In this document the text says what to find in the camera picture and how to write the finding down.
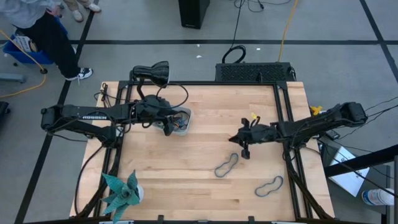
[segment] sneaker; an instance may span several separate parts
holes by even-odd
[[[72,11],[72,14],[73,18],[75,18],[77,22],[83,22],[84,18],[83,15],[79,12],[79,10]]]
[[[65,78],[68,81],[77,80],[80,85],[80,80],[90,77],[93,74],[93,69],[91,68],[80,68],[80,73],[73,78]]]
[[[94,3],[91,3],[88,7],[85,7],[93,12],[101,12],[101,8]]]

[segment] wooden table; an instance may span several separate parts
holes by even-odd
[[[107,82],[108,94],[116,96],[117,82]],[[262,124],[278,121],[271,86],[185,86],[190,94],[183,105],[193,111],[192,123],[184,137],[164,136],[154,127],[134,125],[124,137],[118,177],[126,181],[135,169],[145,196],[140,205],[129,207],[122,220],[223,220],[256,221],[294,220],[286,164],[282,160],[282,144],[271,142],[250,146],[251,159],[241,157],[225,177],[214,175],[215,167],[227,161],[231,153],[240,155],[241,147],[228,138],[242,127],[241,118],[252,120],[251,113],[261,117]],[[290,104],[295,120],[310,116],[303,83],[288,83]],[[143,87],[145,95],[155,94],[158,87]],[[185,98],[178,86],[161,91],[161,97],[176,105]],[[138,98],[133,88],[132,98]],[[282,107],[284,100],[280,91]],[[107,121],[94,121],[107,126]],[[308,147],[317,149],[311,140]],[[83,162],[100,147],[96,139],[88,141]],[[98,188],[103,166],[102,150],[87,165],[80,182],[78,208],[81,210]],[[319,154],[302,149],[302,161],[309,191],[325,211],[334,216],[326,178]],[[274,177],[284,177],[283,186],[260,198],[254,189]],[[299,202],[305,216],[301,193]]]

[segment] black desk lamp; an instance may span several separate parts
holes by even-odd
[[[137,92],[142,100],[145,96],[141,91],[141,87],[144,84],[145,79],[149,79],[161,88],[166,88],[169,83],[169,74],[169,62],[158,62],[151,67],[138,65],[135,66],[130,73],[130,75],[132,75],[132,79],[139,79]]]

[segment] black speaker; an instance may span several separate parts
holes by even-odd
[[[200,29],[210,0],[178,0],[181,26]]]

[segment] gray floor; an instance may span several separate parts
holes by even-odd
[[[396,24],[398,1],[366,0],[386,40],[398,40]],[[177,0],[100,0],[101,14],[95,15],[88,40],[179,40],[231,39],[238,10],[228,0],[213,0],[201,30],[180,26]],[[279,40],[293,6],[266,5],[261,13],[242,9],[237,39]],[[85,23],[77,24],[65,10],[63,25],[71,40],[80,39]],[[11,33],[4,20],[0,28]],[[290,40],[376,40],[359,1],[301,0],[287,34]],[[279,45],[246,44],[246,62],[275,62]],[[168,60],[172,80],[214,80],[215,64],[220,63],[229,45],[84,45],[80,65],[95,74],[80,85],[73,82],[66,104],[95,105],[92,97],[103,81],[128,78],[134,65],[152,65]],[[390,45],[398,60],[398,46]],[[367,108],[398,95],[397,81],[379,45],[286,45],[283,60],[290,62],[299,81],[303,81],[311,105],[329,108],[337,103],[357,101]],[[0,72],[25,74],[25,84],[0,82],[0,95],[25,89],[41,82],[33,65],[13,67],[14,59],[1,57]],[[54,65],[46,84],[34,91],[5,99],[12,113],[0,128],[0,216],[2,223],[13,223],[39,155],[45,133],[40,129],[40,109],[57,103],[64,79]],[[396,102],[376,108],[379,111]],[[397,110],[361,128],[341,142],[376,151],[396,144]],[[339,133],[349,130],[339,129]],[[67,218],[85,144],[54,138],[25,222]],[[350,207],[333,197],[336,216],[343,220],[379,223],[380,216]]]

